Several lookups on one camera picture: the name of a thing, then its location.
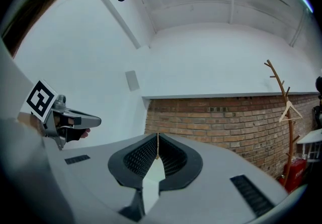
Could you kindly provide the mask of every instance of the black vent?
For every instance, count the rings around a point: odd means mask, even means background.
[[[81,155],[81,156],[77,156],[77,157],[65,159],[65,161],[69,165],[69,164],[81,162],[81,161],[88,160],[88,159],[90,159],[89,156],[87,156],[87,155]]]
[[[157,139],[155,137],[128,153],[124,157],[125,166],[135,174],[144,178],[155,159],[156,148]]]
[[[267,197],[245,175],[232,177],[230,180],[257,217],[274,208]]]
[[[159,155],[166,177],[175,174],[187,163],[187,154],[161,136],[159,137]]]

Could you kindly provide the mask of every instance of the clothes hanger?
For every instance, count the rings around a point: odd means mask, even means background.
[[[295,111],[295,113],[296,113],[297,115],[299,115],[300,117],[297,117],[297,118],[290,118],[290,119],[283,119],[283,118],[285,117],[285,115],[286,115],[287,111],[289,110],[289,108],[292,108],[292,109]],[[301,115],[301,113],[299,113],[299,112],[294,108],[293,104],[292,104],[290,101],[287,101],[287,102],[286,102],[286,109],[285,109],[284,113],[282,114],[282,116],[280,117],[280,119],[279,119],[279,121],[278,121],[278,122],[280,122],[280,123],[281,123],[282,121],[293,120],[293,119],[300,119],[300,118],[303,118],[303,117],[302,117],[302,115]]]

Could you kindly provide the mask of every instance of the white table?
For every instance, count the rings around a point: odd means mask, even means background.
[[[309,143],[309,150],[307,154],[307,162],[318,162],[319,152],[322,143],[322,129],[311,131],[305,137],[303,137],[297,144],[303,145],[302,155],[304,157],[305,145]]]

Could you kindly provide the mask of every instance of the tree-shaped coat stand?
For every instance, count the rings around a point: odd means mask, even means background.
[[[275,69],[273,68],[273,65],[272,63],[267,60],[267,63],[264,63],[266,66],[270,67],[273,71],[273,76],[270,76],[271,78],[276,78],[277,82],[278,82],[278,85],[282,91],[282,96],[283,96],[283,100],[284,100],[284,103],[285,103],[285,111],[284,113],[282,114],[281,118],[279,119],[279,122],[282,122],[282,121],[288,121],[288,126],[289,126],[289,129],[290,129],[290,137],[289,137],[289,151],[287,153],[288,155],[288,161],[287,161],[287,166],[286,166],[286,173],[285,173],[285,179],[284,179],[284,183],[283,183],[283,186],[285,187],[286,185],[286,182],[287,182],[287,179],[288,179],[288,174],[290,172],[290,167],[291,167],[291,163],[292,163],[292,156],[293,156],[293,144],[294,142],[300,137],[299,135],[293,139],[293,122],[292,120],[294,119],[299,119],[299,118],[303,118],[302,115],[294,108],[294,106],[292,105],[292,103],[288,100],[288,92],[290,91],[290,87],[288,87],[287,91],[285,92],[284,90],[284,87],[283,87],[283,84],[284,84],[284,81],[281,82],[280,78],[278,77]],[[291,112],[290,112],[290,108],[292,108],[298,115],[299,117],[298,118],[291,118]]]

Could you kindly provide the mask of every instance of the red box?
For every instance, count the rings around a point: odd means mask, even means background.
[[[301,184],[303,173],[306,168],[306,160],[295,159],[292,161],[288,179],[285,185],[287,192],[291,193]],[[284,178],[279,178],[278,181],[283,185]]]

